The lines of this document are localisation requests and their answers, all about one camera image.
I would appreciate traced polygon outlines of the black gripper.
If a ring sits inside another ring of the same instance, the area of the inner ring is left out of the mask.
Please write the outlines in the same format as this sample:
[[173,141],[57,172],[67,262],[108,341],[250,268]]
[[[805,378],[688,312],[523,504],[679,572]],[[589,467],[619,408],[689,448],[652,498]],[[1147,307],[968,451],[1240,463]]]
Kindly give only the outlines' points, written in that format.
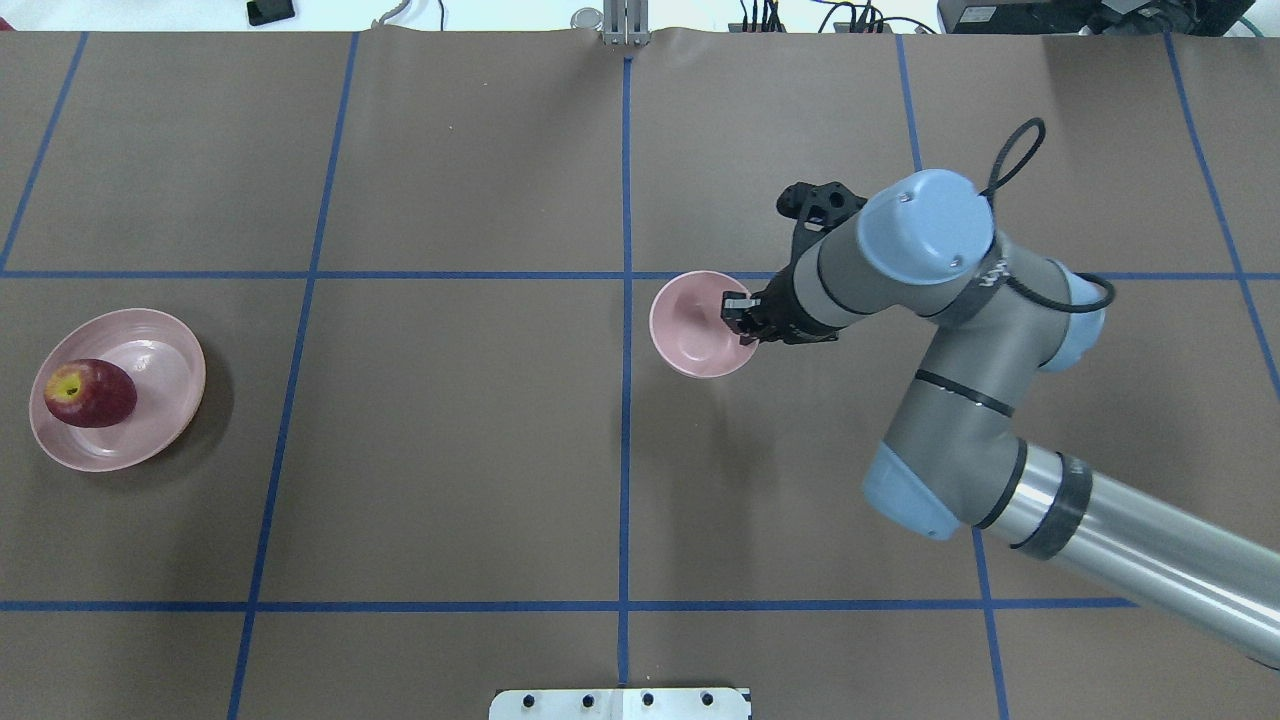
[[815,345],[838,338],[838,328],[818,322],[801,306],[792,268],[777,273],[764,290],[755,293],[723,291],[721,320],[739,338],[740,346],[767,342]]

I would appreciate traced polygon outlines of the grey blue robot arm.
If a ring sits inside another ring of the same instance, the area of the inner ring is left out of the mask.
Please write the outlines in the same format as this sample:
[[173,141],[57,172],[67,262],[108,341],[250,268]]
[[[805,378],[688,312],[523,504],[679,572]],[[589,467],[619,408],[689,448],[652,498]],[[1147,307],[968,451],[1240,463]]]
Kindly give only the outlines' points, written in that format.
[[970,527],[1011,551],[1180,618],[1277,667],[1277,555],[1023,439],[1036,375],[1078,363],[1112,300],[1100,281],[1014,243],[996,183],[925,169],[864,199],[797,182],[778,197],[791,255],[755,293],[728,292],[742,345],[824,343],[891,307],[934,334],[865,474],[882,515],[936,541]]

